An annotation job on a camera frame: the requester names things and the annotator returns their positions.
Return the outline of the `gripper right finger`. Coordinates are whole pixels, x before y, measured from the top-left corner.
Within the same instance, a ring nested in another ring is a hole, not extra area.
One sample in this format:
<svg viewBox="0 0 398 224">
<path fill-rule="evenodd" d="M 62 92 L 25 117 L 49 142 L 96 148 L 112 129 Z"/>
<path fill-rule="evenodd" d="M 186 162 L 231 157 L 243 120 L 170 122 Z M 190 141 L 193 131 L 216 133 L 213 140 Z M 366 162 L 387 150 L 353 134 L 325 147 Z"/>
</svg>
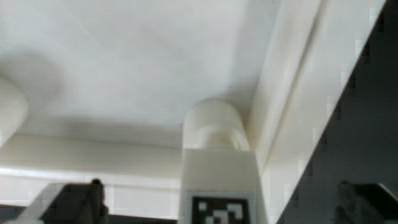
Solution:
<svg viewBox="0 0 398 224">
<path fill-rule="evenodd" d="M 382 183 L 337 185 L 334 224 L 398 224 L 398 187 Z"/>
</svg>

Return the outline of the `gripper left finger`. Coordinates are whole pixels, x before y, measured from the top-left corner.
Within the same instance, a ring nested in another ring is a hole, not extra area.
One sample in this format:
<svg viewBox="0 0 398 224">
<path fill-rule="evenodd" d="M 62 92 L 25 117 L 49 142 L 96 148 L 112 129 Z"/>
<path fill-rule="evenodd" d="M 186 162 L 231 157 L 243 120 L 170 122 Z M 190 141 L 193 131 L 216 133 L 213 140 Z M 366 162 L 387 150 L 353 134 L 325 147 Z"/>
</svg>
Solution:
<svg viewBox="0 0 398 224">
<path fill-rule="evenodd" d="M 101 181 L 51 183 L 16 218 L 16 224 L 108 224 Z"/>
</svg>

